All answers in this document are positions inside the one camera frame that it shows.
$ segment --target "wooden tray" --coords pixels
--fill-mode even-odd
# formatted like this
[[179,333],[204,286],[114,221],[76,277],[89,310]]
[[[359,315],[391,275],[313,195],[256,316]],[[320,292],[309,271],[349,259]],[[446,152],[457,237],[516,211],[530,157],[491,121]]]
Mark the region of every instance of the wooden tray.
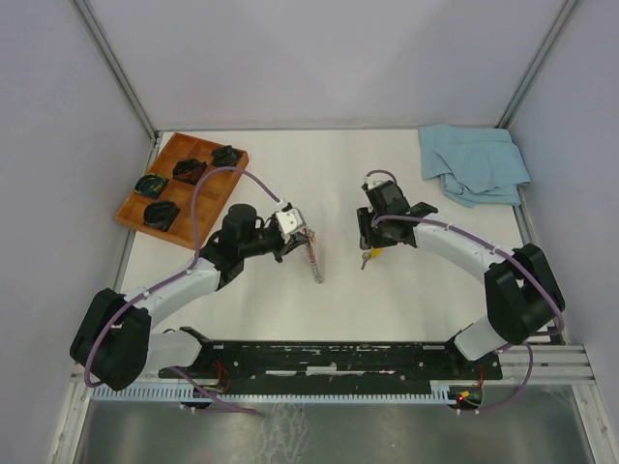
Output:
[[[181,247],[193,249],[191,219],[193,186],[172,179],[172,169],[174,169],[179,160],[196,158],[200,161],[206,161],[208,164],[203,174],[205,175],[207,172],[215,169],[215,167],[211,166],[213,161],[211,152],[223,146],[220,143],[190,137],[181,133],[172,135],[172,138],[165,144],[162,152],[148,169],[149,174],[158,174],[169,180],[159,198],[154,200],[134,192],[118,211],[116,219],[131,229],[139,230]],[[248,162],[250,162],[248,154],[246,151],[236,147],[235,149],[243,154],[236,166],[245,169]],[[232,193],[237,182],[239,182],[240,177],[241,173],[239,172],[220,172],[206,181],[206,184],[202,187],[196,203],[197,229],[201,244],[204,244],[204,241],[211,232],[213,224],[223,209],[223,205],[225,205],[230,193]],[[171,200],[181,210],[167,232],[162,232],[159,229],[144,224],[144,209],[151,203],[161,200]]]

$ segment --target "robotic arm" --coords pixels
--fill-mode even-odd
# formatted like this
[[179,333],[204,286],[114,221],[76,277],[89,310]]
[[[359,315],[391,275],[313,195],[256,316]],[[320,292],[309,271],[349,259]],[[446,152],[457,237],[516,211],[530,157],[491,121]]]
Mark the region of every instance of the robotic arm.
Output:
[[467,237],[457,235],[433,206],[422,202],[411,207],[393,181],[366,181],[363,189],[371,208],[357,210],[361,249],[400,243],[425,249],[451,261],[485,286],[486,316],[446,344],[459,363],[476,361],[507,344],[521,344],[555,316],[544,296],[514,266],[514,260],[542,285],[561,311],[565,308],[554,275],[538,247],[502,246],[455,227]]
[[[245,259],[273,253],[276,261],[308,242],[301,212],[289,203],[263,220],[245,204],[233,205],[221,230],[200,250],[195,265],[187,265],[159,282],[122,295],[107,288],[93,299],[71,346],[71,357],[86,365],[104,326],[127,302],[143,295],[103,339],[91,371],[113,390],[130,385],[142,372],[192,365],[206,339],[191,328],[173,333],[150,331],[189,302],[221,290],[244,269]],[[179,273],[185,273],[166,283]]]

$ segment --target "teal fabric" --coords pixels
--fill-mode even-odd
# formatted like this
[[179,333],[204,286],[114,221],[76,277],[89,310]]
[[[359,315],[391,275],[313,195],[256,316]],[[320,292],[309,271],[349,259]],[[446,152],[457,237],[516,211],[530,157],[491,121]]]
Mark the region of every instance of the teal fabric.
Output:
[[419,136],[422,177],[439,177],[445,195],[468,207],[520,204],[517,186],[531,179],[506,130],[438,125],[421,128]]

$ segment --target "white wall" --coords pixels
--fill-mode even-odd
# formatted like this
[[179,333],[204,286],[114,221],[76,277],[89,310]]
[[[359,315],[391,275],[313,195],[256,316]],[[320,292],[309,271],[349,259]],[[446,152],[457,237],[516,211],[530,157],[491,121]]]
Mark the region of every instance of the white wall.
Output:
[[160,130],[494,125],[563,0],[91,0]]
[[44,462],[148,141],[67,0],[0,14],[0,461]]
[[582,2],[511,127],[533,226],[619,425],[619,3]]

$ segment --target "white table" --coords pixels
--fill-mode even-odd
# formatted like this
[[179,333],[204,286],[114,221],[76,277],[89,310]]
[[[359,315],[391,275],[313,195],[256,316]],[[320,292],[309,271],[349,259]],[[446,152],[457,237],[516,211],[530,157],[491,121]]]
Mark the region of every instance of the white table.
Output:
[[[484,288],[453,264],[409,246],[388,248],[361,271],[356,209],[367,205],[366,172],[391,170],[411,204],[426,201],[454,223],[494,241],[519,246],[512,208],[459,206],[437,181],[421,179],[416,130],[269,130],[188,132],[243,148],[248,170],[301,209],[317,234],[325,282],[313,282],[300,248],[278,264],[271,255],[246,261],[245,271],[216,294],[188,304],[160,324],[192,326],[213,339],[446,340],[486,312]],[[171,133],[163,137],[162,146]],[[242,177],[227,208],[249,203],[264,217],[275,204]],[[219,220],[213,230],[221,226]],[[186,248],[137,233],[123,291],[181,266]]]

